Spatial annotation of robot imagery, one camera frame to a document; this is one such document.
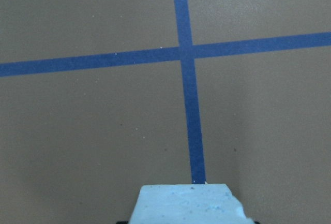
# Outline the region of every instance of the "light blue block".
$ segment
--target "light blue block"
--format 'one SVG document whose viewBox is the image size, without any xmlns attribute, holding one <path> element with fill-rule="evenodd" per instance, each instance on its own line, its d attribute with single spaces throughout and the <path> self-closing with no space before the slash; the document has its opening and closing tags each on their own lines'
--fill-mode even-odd
<svg viewBox="0 0 331 224">
<path fill-rule="evenodd" d="M 145 185 L 129 224 L 254 224 L 225 184 Z"/>
</svg>

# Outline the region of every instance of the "blue tape line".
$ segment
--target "blue tape line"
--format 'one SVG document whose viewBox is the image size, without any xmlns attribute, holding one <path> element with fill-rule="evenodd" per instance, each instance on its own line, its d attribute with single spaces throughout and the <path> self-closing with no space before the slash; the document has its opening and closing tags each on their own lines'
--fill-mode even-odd
<svg viewBox="0 0 331 224">
<path fill-rule="evenodd" d="M 43 59 L 0 64 L 0 77 L 81 70 L 122 65 L 136 65 L 179 60 L 179 48 Z"/>
<path fill-rule="evenodd" d="M 206 181 L 206 175 L 188 1 L 174 0 L 174 2 L 180 64 L 182 66 L 191 176 L 194 184 L 203 184 Z"/>
<path fill-rule="evenodd" d="M 193 50 L 195 58 L 205 58 L 322 46 L 331 46 L 331 32 L 201 44 Z"/>
</svg>

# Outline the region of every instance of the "black base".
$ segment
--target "black base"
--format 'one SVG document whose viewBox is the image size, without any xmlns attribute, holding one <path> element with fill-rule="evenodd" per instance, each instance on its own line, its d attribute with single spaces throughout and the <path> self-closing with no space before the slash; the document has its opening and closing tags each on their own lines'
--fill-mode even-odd
<svg viewBox="0 0 331 224">
<path fill-rule="evenodd" d="M 118 221 L 116 224 L 128 224 L 128 221 Z"/>
</svg>

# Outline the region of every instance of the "gray floor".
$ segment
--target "gray floor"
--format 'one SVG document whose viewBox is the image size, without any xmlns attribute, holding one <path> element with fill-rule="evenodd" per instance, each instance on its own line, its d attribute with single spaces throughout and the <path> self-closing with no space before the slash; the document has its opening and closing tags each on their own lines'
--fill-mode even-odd
<svg viewBox="0 0 331 224">
<path fill-rule="evenodd" d="M 189 0 L 195 44 L 331 31 L 331 0 Z M 178 45 L 173 0 L 0 0 L 0 63 Z M 331 47 L 196 60 L 207 181 L 329 223 Z M 0 223 L 127 220 L 190 183 L 179 62 L 0 78 Z"/>
</svg>

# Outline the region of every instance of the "floor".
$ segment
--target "floor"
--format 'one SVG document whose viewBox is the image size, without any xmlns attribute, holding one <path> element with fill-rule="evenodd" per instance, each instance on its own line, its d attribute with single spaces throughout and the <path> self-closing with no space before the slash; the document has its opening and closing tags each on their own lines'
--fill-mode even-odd
<svg viewBox="0 0 331 224">
<path fill-rule="evenodd" d="M 331 0 L 1 0 L 0 223 L 128 220 L 226 183 L 329 223 Z"/>
</svg>

